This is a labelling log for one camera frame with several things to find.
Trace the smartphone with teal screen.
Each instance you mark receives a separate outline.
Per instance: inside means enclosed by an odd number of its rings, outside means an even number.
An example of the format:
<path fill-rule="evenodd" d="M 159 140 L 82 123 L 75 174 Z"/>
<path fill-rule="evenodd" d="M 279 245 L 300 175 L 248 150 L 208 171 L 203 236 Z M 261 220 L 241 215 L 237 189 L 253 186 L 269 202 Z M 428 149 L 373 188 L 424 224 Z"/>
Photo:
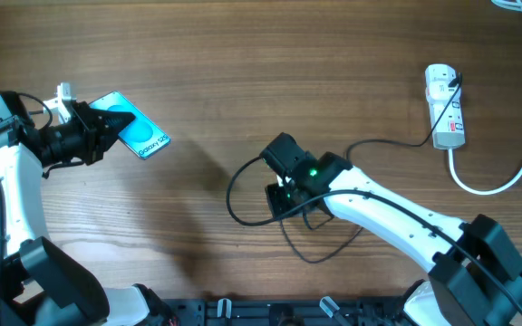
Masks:
<path fill-rule="evenodd" d="M 170 144 L 170 137 L 118 91 L 110 92 L 93 101 L 96 110 L 129 112 L 135 120 L 120 132 L 119 138 L 138 158 L 148 159 Z"/>

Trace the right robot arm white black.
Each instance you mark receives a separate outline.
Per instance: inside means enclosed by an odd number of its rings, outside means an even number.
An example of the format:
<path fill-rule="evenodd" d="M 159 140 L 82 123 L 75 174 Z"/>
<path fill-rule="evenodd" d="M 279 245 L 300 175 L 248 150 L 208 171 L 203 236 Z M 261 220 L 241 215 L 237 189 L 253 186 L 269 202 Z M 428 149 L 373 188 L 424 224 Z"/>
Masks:
<path fill-rule="evenodd" d="M 401 197 L 332 152 L 315 158 L 279 134 L 260 158 L 276 173 L 266 187 L 274 218 L 322 210 L 405 253 L 427 275 L 401 313 L 415 325 L 509 325 L 522 315 L 522 256 L 503 227 L 477 215 L 445 216 Z"/>

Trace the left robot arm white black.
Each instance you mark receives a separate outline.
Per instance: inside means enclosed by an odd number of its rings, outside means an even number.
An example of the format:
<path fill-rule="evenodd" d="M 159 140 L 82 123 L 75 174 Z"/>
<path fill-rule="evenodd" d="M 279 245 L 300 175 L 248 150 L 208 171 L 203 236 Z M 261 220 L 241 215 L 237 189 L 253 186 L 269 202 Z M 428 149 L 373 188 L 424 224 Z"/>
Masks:
<path fill-rule="evenodd" d="M 43 104 L 37 127 L 24 94 L 0 91 L 0 325 L 176 325 L 151 289 L 104 288 L 55 245 L 45 223 L 41 184 L 51 171 L 91 165 L 135 121 L 71 96 Z"/>

